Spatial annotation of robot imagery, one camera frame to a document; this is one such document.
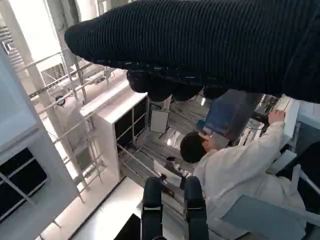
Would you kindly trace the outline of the right hand in black glove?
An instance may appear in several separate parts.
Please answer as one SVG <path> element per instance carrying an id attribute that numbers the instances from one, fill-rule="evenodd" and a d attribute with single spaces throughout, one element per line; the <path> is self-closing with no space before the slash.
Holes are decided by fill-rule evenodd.
<path id="1" fill-rule="evenodd" d="M 317 0 L 138 0 L 72 25 L 70 51 L 155 102 L 234 89 L 320 101 Z"/>

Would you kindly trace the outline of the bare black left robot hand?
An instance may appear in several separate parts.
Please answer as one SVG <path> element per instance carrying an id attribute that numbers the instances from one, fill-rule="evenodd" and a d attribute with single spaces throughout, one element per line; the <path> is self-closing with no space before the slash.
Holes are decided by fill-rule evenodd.
<path id="1" fill-rule="evenodd" d="M 140 224 L 125 224 L 118 240 L 165 240 L 163 234 L 163 184 L 160 178 L 151 176 L 144 185 Z M 184 218 L 187 222 L 188 240 L 208 240 L 206 201 L 200 181 L 190 176 L 184 188 Z"/>

